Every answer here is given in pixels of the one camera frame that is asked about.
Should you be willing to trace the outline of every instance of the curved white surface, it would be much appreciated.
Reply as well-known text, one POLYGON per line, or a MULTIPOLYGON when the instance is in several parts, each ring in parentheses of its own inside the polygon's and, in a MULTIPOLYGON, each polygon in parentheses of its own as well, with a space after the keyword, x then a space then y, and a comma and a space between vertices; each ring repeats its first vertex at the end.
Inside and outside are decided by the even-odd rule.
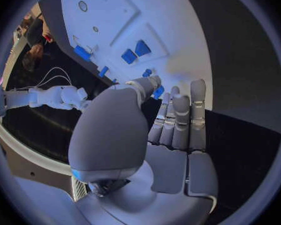
POLYGON ((64 174, 68 176, 72 176, 72 171, 70 165, 56 161, 54 159, 43 156, 27 146, 23 143, 15 139, 0 123, 0 138, 16 153, 21 155, 24 159, 34 163, 44 169, 48 169, 50 171, 64 174))
POLYGON ((165 92, 178 86, 191 95, 193 80, 206 83, 206 108, 213 105, 213 82, 207 42, 189 0, 61 0, 70 45, 83 47, 100 71, 120 83, 146 69, 159 75, 165 92), (83 1, 87 10, 79 8, 83 1), (121 55, 143 40, 151 53, 127 64, 121 55))

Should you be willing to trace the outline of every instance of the person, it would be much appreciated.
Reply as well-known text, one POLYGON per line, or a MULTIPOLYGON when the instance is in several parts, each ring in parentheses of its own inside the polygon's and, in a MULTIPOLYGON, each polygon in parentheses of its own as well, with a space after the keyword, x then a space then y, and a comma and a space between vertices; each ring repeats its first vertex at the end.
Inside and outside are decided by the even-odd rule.
POLYGON ((24 55, 22 65, 24 69, 33 72, 41 63, 44 55, 45 43, 54 42, 48 25, 42 15, 33 21, 27 31, 26 38, 30 50, 24 55))

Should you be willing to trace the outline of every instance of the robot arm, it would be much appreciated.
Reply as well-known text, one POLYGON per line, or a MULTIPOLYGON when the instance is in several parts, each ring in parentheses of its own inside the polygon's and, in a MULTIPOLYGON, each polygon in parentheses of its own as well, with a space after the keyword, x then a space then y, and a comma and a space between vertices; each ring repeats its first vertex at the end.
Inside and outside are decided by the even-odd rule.
POLYGON ((53 86, 47 90, 38 87, 29 88, 28 91, 4 91, 5 109, 14 109, 23 106, 31 108, 48 105, 54 109, 71 110, 73 108, 83 111, 90 101, 84 88, 74 86, 53 86))

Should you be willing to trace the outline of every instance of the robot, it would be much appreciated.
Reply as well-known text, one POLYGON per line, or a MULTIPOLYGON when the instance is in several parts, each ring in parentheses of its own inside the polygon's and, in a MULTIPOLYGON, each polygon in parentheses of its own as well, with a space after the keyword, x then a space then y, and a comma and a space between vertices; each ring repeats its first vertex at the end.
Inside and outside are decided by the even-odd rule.
MULTIPOLYGON (((68 159, 73 175, 91 192, 77 202, 61 202, 63 208, 55 203, 64 201, 64 194, 55 194, 46 205, 53 217, 59 209, 76 224, 205 222, 218 195, 216 171, 205 151, 205 82, 191 83, 191 110, 190 98, 180 95, 177 86, 165 93, 149 131, 141 104, 161 85, 159 76, 137 78, 114 84, 92 101, 83 88, 72 85, 2 93, 0 115, 27 105, 81 111, 68 159)), ((19 183, 27 191, 33 187, 19 183)), ((41 189, 53 193, 49 186, 41 189)), ((32 197, 39 203, 44 199, 35 191, 32 197)))

